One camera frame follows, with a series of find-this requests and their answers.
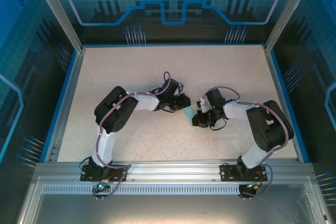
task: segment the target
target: black bracket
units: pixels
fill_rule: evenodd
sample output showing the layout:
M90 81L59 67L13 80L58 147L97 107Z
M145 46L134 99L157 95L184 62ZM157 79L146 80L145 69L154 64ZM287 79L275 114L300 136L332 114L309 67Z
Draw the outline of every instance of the black bracket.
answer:
M263 181L267 181L267 174L265 167L257 166L249 169L244 178L241 178L236 165L229 165L224 163L219 166L219 173L222 182L259 182L260 176L257 172L261 172Z
M80 175L80 181L91 181L91 182L99 182L103 179L110 178L111 182L119 182L121 179L121 176L126 171L126 168L121 169L111 169L108 167L104 167L106 171L102 174L98 174L97 170L94 169L91 165L84 165L82 168L82 173Z

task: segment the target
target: metal plate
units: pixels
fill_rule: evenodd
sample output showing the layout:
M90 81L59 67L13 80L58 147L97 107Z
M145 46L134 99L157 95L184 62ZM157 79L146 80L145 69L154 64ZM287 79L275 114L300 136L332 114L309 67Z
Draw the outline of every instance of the metal plate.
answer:
M221 173L221 181L222 182L259 182L260 176L257 172L261 172L263 174L263 181L267 181L267 174L265 167L257 166L250 170L249 175L246 178L242 179L236 169L236 165L220 165L219 170Z

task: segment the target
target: glass panel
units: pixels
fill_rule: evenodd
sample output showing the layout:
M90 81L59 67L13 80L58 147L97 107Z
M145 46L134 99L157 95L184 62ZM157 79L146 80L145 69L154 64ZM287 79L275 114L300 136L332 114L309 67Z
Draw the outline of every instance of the glass panel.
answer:
M60 1L84 44L264 43L287 2L287 0Z
M336 173L336 0L301 0L274 52L317 175ZM324 189L334 187L329 175ZM334 199L334 189L325 198ZM336 209L331 208L336 216Z
M237 195L42 195L34 224L315 223L301 185L274 185L261 199Z
M14 223L73 47L45 0L0 0L0 27L0 222Z

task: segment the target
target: blue border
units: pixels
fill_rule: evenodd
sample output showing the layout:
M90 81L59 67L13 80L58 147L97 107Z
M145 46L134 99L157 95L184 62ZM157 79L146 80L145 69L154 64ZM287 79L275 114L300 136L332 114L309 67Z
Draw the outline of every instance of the blue border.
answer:
M53 132L55 130L55 125L56 125L57 117L58 117L58 114L59 114L59 110L61 108L61 105L62 105L62 102L63 102L63 99L64 99L65 91L67 90L67 86L68 86L68 83L69 83L69 79L70 79L72 69L74 67L76 57L77 57L77 51L75 50L72 57L71 57L71 62L70 62L70 65L69 65L69 68L68 68L68 71L67 71L67 75L65 76L65 80L64 80L64 83L63 83L63 86L62 86L61 93L60 93L58 101L57 101L54 116L52 117L52 121L51 121L51 124L50 124L48 135L46 137L46 141L44 143L44 147L43 147L43 150L42 150L42 153L41 153L41 156L40 156L40 160L39 160L40 163L44 163L44 160L47 156L47 152L48 152L49 145L50 145L50 142L51 142L51 137L52 137Z
M282 93L284 94L283 97L285 97L286 105L287 105L287 108L288 108L288 111L289 111L289 116L292 120L292 126L294 128L296 138L298 140L298 144L299 144L299 148L300 148L300 152L301 152L303 161L305 163L309 163L310 161L309 161L309 157L308 157L308 154L307 154L307 150L306 150L306 147L304 146L304 142L303 142L303 139L302 139L302 136L301 136L301 132L299 130L299 125L298 125L298 122L297 122L296 117L294 115L294 110L293 110L292 104L289 100L289 95L288 95L288 92L286 90L285 82L283 81L281 71L280 71L280 68L279 68L279 65L278 65L278 61L276 59L276 56L275 56L275 53L274 53L273 49L271 50L271 57L272 57L272 61L274 63L275 71L277 72L276 74L279 78Z

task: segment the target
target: cable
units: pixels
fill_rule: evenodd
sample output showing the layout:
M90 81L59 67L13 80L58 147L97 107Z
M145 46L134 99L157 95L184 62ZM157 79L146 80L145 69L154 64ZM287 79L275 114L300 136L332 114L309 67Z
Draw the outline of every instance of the cable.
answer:
M226 121L224 120L224 122L225 122L224 126L222 126L222 127L220 127L220 128L217 128L217 129L213 129L212 126L210 126L210 129L211 129L212 131L219 131L219 130L223 129L223 128L226 126Z
M271 186L271 184L272 184L272 182L273 182L273 169L272 169L272 167L271 167L269 164L264 164L264 166L267 166L267 167L270 169L270 171L271 171L271 179L270 179L270 181L269 181L269 184L268 184L267 187L265 188L265 190L262 191L262 192L261 192L260 194L258 194L257 196L254 196L253 194L250 194L250 193L242 193L242 194L251 196L253 199L257 199L257 198L259 198L261 195L265 194L265 193L269 190L269 188L270 188L270 186Z
M170 111L170 110L165 110L165 109L161 109L161 110L163 110L165 112L169 112L169 113L175 113L175 111Z
M289 141L289 132L288 132L288 129L287 127L285 126L285 123L281 120L281 118L278 116L277 113L275 113L271 108L261 104L261 103L258 103L258 102L239 102L237 101L238 104L241 104L241 105L252 105L252 106L260 106L260 107L263 107L264 109L266 109L267 111L269 111L277 120L278 122L280 123L280 125L282 126L283 128L283 131L285 132L285 142L277 147L277 148L274 148L273 150L271 150L261 161L260 163L263 164L274 152L284 148L287 144L288 144L288 141Z
M226 87L226 86L216 86L216 87L213 87L211 89L209 89L205 94L204 96L202 96L202 98L204 99L206 97L206 94L208 94L210 91L214 90L214 89L228 89L228 90L231 90L232 92L234 92L236 95L237 95L237 99L236 100L239 100L240 99L240 94L232 89L232 88L229 88L229 87Z
M160 95L160 94L164 93L164 92L167 90L167 88L169 87L170 82L171 82L171 75L170 75L170 73L167 72L167 71L163 73L163 79L164 79L164 81L167 80L167 79L165 78L166 74L168 74L168 83L167 83L166 87L165 87L163 90L161 90L160 92L155 93L155 94L146 93L146 92L135 92L135 93L128 94L128 95L124 96L123 98L121 98L120 101L117 102L117 103L115 104L115 106L113 106L113 107L110 109L110 111L107 112L106 115L101 119L101 121L100 121L100 123L99 123L99 135L98 135L97 142L96 142L96 154L97 154L97 159L99 160L99 162L100 162L101 164L103 164L104 166L106 166L106 167L108 167L108 168L111 168L111 169L123 169L123 168L126 168L126 171L124 172L124 174L123 174L122 177L120 178L119 182L117 183L117 185L116 185L116 187L113 189L113 191L112 191L110 194L108 194L107 196L102 197L102 199L111 197L111 196L114 194L114 192L116 191L116 189L118 188L118 186L120 185L120 183L122 182L122 180L125 178L126 174L128 173L129 169L130 169L131 166L132 166L132 165L121 165L121 166L108 165L108 164L106 164L106 163L101 159L101 157L99 156L99 143L100 143L101 136L103 135L103 127L102 127L102 125L103 125L104 121L106 120L106 118L109 117L109 115L110 115L110 114L111 114L111 113L112 113L112 112L113 112L113 111L114 111L114 110L115 110L115 109L116 109L116 108L117 108L123 101L125 101L125 100L126 100L127 98L129 98L129 97L133 97L133 96L135 96L135 95L137 95L137 94L140 94L140 95L148 95L148 96L150 96L150 97L153 97L153 96Z
M86 158L84 158L83 161L79 163L78 167L79 167L80 170L82 170L82 168L80 168L80 165L81 165L82 163L84 163L86 160L88 160L90 157L86 157Z

